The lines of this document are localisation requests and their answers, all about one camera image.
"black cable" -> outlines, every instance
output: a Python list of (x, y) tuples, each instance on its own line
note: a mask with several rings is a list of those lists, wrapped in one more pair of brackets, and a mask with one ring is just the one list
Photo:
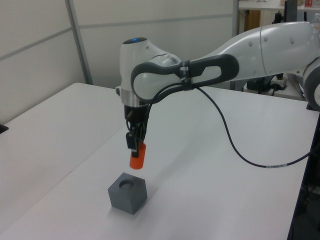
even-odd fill
[(302, 157), (298, 158), (297, 160), (294, 160), (294, 161), (291, 161), (291, 162), (288, 162), (288, 163), (284, 163), (284, 164), (280, 164), (280, 165), (260, 165), (260, 164), (256, 164), (254, 162), (251, 162), (251, 161), (247, 160), (244, 156), (242, 156), (240, 154), (240, 152), (236, 149), (236, 147), (234, 145), (234, 142), (231, 139), (226, 119), (225, 119), (222, 111), (220, 110), (220, 108), (216, 104), (216, 102), (201, 88), (196, 87), (196, 89), (198, 89), (201, 93), (203, 93), (213, 103), (213, 105), (216, 107), (216, 109), (218, 110), (218, 112), (219, 112), (219, 114), (220, 114), (220, 116), (222, 118), (225, 130), (226, 130), (226, 134), (228, 135), (228, 138), (229, 138), (229, 141), (231, 143), (231, 146), (232, 146), (233, 150), (238, 154), (238, 156), (240, 158), (242, 158), (242, 160), (244, 160), (246, 163), (248, 163), (250, 165), (253, 165), (253, 166), (256, 166), (256, 167), (259, 167), (259, 168), (267, 168), (267, 169), (269, 169), (269, 168), (282, 168), (282, 167), (290, 166), (290, 165), (296, 164), (296, 163), (300, 162), (301, 160), (305, 159), (306, 157), (310, 156), (320, 146), (320, 142), (319, 142), (311, 151), (309, 151), (307, 154), (303, 155)]
[(291, 240), (294, 240), (294, 220), (291, 222)]
[(150, 114), (150, 110), (151, 110), (151, 107), (152, 105), (155, 103), (155, 101), (158, 99), (159, 95), (166, 89), (168, 88), (171, 88), (173, 86), (181, 86), (182, 84), (180, 82), (177, 82), (177, 83), (172, 83), (172, 84), (169, 84), (168, 86), (165, 86), (163, 87), (160, 91), (158, 91), (156, 93), (156, 95), (154, 95), (154, 97), (152, 98), (151, 100), (151, 103), (149, 104), (149, 107), (148, 107), (148, 110), (147, 110), (147, 119), (149, 119), (149, 114)]
[[(149, 114), (150, 114), (150, 110), (151, 110), (151, 107), (152, 105), (155, 103), (155, 101), (157, 100), (157, 98), (159, 97), (159, 95), (166, 89), (168, 88), (171, 88), (173, 86), (180, 86), (182, 85), (181, 83), (172, 83), (172, 84), (169, 84), (165, 87), (163, 87), (160, 91), (158, 91), (156, 93), (156, 95), (153, 97), (153, 99), (151, 100), (151, 103), (149, 104), (149, 107), (148, 107), (148, 110), (147, 110), (147, 123), (148, 123), (148, 120), (149, 120)], [(231, 135), (230, 135), (230, 132), (229, 132), (229, 128), (228, 128), (228, 125), (227, 125), (227, 122), (226, 122), (226, 119), (225, 119), (225, 116), (223, 115), (222, 111), (220, 110), (219, 106), (216, 104), (216, 102), (204, 91), (202, 90), (201, 88), (199, 87), (195, 87), (197, 90), (199, 90), (201, 93), (203, 93), (212, 103), (213, 105), (216, 107), (216, 109), (218, 110), (221, 118), (222, 118), (222, 121), (223, 121), (223, 124), (224, 124), (224, 127), (225, 127), (225, 131), (226, 131), (226, 134), (229, 138), (229, 141), (231, 143), (231, 146), (233, 148), (233, 150), (238, 154), (238, 156), (244, 160), (246, 163), (250, 164), (250, 165), (253, 165), (255, 167), (259, 167), (259, 168), (267, 168), (267, 169), (272, 169), (272, 168), (282, 168), (282, 167), (287, 167), (287, 166), (290, 166), (290, 165), (293, 165), (293, 164), (296, 164), (300, 161), (302, 161), (303, 159), (305, 159), (306, 157), (310, 156), (311, 154), (314, 153), (314, 151), (316, 149), (318, 149), (320, 147), (320, 142), (312, 149), (310, 150), (307, 154), (303, 155), (302, 157), (298, 158), (297, 160), (294, 160), (294, 161), (291, 161), (291, 162), (288, 162), (288, 163), (284, 163), (284, 164), (279, 164), (279, 165), (261, 165), (261, 164), (256, 164), (254, 162), (251, 162), (249, 160), (247, 160), (244, 156), (242, 156), (240, 154), (240, 152), (237, 150), (236, 146), (234, 145), (234, 142), (232, 141), (232, 138), (231, 138)]]

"gray cube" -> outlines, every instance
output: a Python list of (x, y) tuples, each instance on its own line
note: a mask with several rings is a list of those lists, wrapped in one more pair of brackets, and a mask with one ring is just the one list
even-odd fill
[(108, 193), (112, 207), (133, 215), (147, 199), (146, 181), (124, 172), (108, 188)]

